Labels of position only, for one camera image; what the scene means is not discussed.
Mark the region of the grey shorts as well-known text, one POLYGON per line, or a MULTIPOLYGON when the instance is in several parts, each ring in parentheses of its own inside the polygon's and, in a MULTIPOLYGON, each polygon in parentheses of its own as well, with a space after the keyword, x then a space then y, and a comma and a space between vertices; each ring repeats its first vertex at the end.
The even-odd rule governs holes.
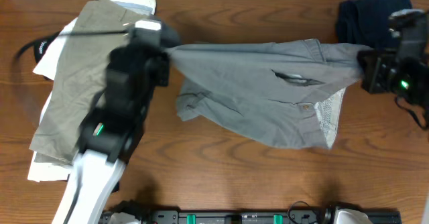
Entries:
POLYGON ((361 50, 316 39, 170 48, 185 78, 177 114, 274 148, 331 148, 345 90, 361 77, 361 50))

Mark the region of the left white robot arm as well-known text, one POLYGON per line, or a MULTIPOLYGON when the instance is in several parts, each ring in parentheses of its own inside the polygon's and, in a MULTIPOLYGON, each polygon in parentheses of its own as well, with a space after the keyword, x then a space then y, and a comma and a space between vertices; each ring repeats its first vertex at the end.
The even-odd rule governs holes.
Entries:
POLYGON ((54 223, 97 223, 139 144, 156 87, 168 85, 160 46, 129 43, 109 54, 105 88, 82 120, 78 153, 54 223))

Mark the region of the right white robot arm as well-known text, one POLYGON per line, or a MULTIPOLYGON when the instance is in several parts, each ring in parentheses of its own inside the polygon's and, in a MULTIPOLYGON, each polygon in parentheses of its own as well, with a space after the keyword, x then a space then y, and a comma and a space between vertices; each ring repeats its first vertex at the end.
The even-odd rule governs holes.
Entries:
POLYGON ((363 70, 361 87, 370 94, 393 93, 396 105, 408 112, 417 125, 428 129, 428 65, 423 56, 398 58, 397 51, 362 50, 357 60, 363 70), (400 105, 403 99, 423 109, 422 123, 417 114, 400 105))

